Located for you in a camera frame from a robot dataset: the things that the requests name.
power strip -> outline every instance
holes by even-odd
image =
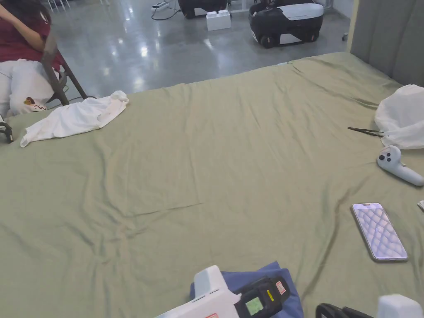
[[[166,9],[167,7],[169,7],[168,2],[159,2],[152,6],[152,12],[159,12],[159,11],[162,11],[163,9]]]

white controller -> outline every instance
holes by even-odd
[[[424,318],[423,309],[416,301],[395,294],[378,299],[377,318]]]
[[[401,152],[396,146],[387,146],[381,150],[377,164],[384,170],[418,187],[424,186],[424,178],[400,162]]]
[[[195,299],[171,309],[157,318],[240,318],[234,306],[241,294],[233,294],[218,266],[204,269],[194,276]]]

smartphone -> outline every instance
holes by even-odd
[[[408,254],[380,203],[357,203],[352,213],[376,262],[408,260]]]

wrinkled fabric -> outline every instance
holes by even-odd
[[[381,101],[375,123],[384,132],[384,146],[424,148],[424,88],[406,85]]]
[[[377,166],[379,103],[400,85],[347,53],[129,95],[100,130],[0,142],[4,317],[153,318],[211,265],[287,268],[319,303],[423,305],[423,191]],[[15,139],[50,111],[11,118]],[[424,175],[424,150],[402,162]],[[372,261],[351,205],[380,202],[408,252]]]
[[[125,109],[128,102],[124,92],[116,91],[108,97],[87,98],[58,107],[26,129],[21,147],[37,140],[63,138],[103,128]]]

person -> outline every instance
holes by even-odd
[[[39,112],[53,95],[40,63],[51,17],[40,0],[0,0],[0,115]],[[53,62],[56,76],[61,55]]]

